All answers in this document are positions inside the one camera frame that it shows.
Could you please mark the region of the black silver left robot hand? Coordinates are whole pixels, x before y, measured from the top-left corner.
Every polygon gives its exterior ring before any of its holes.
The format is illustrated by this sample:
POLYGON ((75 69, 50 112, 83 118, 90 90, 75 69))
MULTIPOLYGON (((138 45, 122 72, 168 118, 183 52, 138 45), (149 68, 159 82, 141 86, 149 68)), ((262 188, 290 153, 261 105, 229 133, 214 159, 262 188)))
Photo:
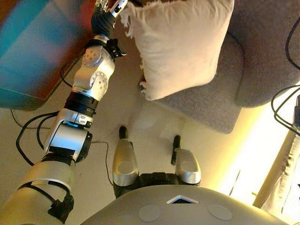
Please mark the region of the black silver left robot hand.
POLYGON ((91 17, 91 28, 95 35, 110 38, 117 17, 127 5, 127 0, 116 0, 109 8, 109 0, 97 0, 91 17))

